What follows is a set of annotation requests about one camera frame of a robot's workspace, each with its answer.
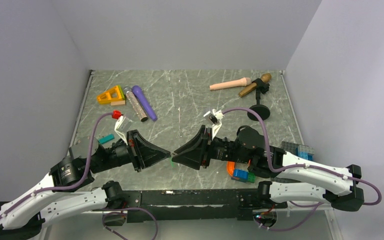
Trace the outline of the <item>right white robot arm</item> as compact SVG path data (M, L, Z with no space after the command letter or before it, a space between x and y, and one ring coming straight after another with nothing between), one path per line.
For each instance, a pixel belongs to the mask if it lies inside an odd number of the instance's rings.
M185 145L174 151L172 161L199 170L211 160L247 164L259 182L256 203L262 208L284 202L319 202L332 208L356 212L363 203L364 191L354 178L361 168L329 167L298 157L282 148L265 148L265 138L254 128L243 125L234 141L214 137L204 125Z

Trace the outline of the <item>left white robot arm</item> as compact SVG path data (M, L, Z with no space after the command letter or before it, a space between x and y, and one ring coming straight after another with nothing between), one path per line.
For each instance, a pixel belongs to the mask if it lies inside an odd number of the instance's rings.
M93 136L71 146L35 186L15 200L0 201L0 240L28 240L55 222L92 210L134 207L119 182L111 180L76 195L91 184L94 174L132 164L140 172L167 159L170 152L145 140L137 130L105 148Z

